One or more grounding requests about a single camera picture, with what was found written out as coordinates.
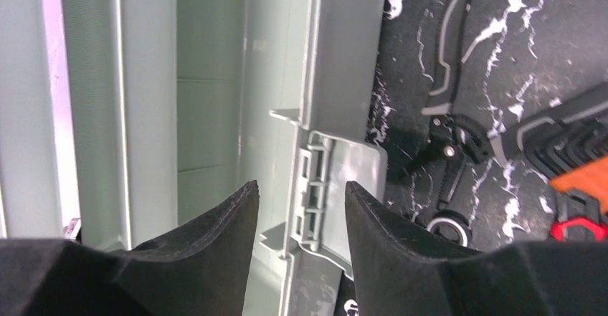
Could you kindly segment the green handled screwdriver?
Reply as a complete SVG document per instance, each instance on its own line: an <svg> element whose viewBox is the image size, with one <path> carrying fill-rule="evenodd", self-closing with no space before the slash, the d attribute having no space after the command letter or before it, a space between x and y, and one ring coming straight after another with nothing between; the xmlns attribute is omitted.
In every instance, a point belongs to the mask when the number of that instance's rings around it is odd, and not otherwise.
<svg viewBox="0 0 608 316"><path fill-rule="evenodd" d="M427 144L405 168L413 173L435 161L443 161L443 176L437 200L432 205L445 210L453 197L466 163L482 163L490 157L485 128L476 120L453 112L462 67L462 40L471 0L450 0L437 33L434 82L421 114L430 117Z"/></svg>

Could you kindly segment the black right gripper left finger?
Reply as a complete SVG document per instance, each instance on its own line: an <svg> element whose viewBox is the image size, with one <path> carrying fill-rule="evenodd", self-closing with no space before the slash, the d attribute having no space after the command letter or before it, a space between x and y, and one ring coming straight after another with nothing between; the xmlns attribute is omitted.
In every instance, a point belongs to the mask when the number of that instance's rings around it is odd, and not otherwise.
<svg viewBox="0 0 608 316"><path fill-rule="evenodd" d="M3 315L241 315L259 188L139 244L102 252L67 239L1 241Z"/></svg>

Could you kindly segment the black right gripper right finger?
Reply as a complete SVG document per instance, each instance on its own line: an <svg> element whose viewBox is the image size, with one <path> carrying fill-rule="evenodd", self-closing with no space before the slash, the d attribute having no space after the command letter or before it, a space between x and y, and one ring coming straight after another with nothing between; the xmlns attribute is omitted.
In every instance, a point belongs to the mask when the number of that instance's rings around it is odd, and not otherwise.
<svg viewBox="0 0 608 316"><path fill-rule="evenodd" d="M605 315L607 244L524 241L479 252L345 187L361 315Z"/></svg>

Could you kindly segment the red black utility knife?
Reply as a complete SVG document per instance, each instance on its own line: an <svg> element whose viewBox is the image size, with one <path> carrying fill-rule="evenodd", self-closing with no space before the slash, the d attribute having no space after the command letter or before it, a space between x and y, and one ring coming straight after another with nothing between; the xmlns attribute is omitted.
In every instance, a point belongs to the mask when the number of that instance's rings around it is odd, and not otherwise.
<svg viewBox="0 0 608 316"><path fill-rule="evenodd" d="M595 161L607 152L607 83L537 112L490 139L499 164L523 154L548 178Z"/></svg>

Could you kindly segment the orange utility knife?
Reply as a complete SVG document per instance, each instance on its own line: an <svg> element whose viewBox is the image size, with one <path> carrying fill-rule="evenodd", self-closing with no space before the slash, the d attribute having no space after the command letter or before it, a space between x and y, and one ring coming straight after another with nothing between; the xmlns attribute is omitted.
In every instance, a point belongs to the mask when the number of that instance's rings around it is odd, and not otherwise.
<svg viewBox="0 0 608 316"><path fill-rule="evenodd" d="M549 181L559 193L572 189L581 191L599 202L600 211L607 213L607 156L596 159Z"/></svg>

